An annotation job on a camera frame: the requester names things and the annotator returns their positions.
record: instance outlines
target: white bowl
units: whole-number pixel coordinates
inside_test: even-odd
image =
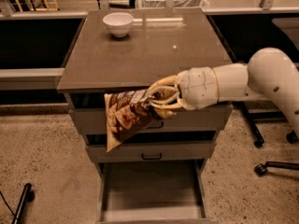
[[[125,12],[114,12],[103,18],[106,28],[116,37],[126,36],[133,23],[133,16]]]

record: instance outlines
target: brown tabletop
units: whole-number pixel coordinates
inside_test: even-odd
[[[90,11],[58,84],[59,92],[147,87],[192,67],[230,63],[199,8],[122,10],[135,18],[115,38],[102,20],[118,10]]]

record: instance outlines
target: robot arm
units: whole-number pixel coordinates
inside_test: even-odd
[[[234,63],[216,68],[193,68],[167,78],[166,83],[169,80],[180,92],[177,107],[188,110],[222,101],[267,97],[284,113],[299,136],[299,73],[290,58],[279,49],[259,50],[248,65]]]

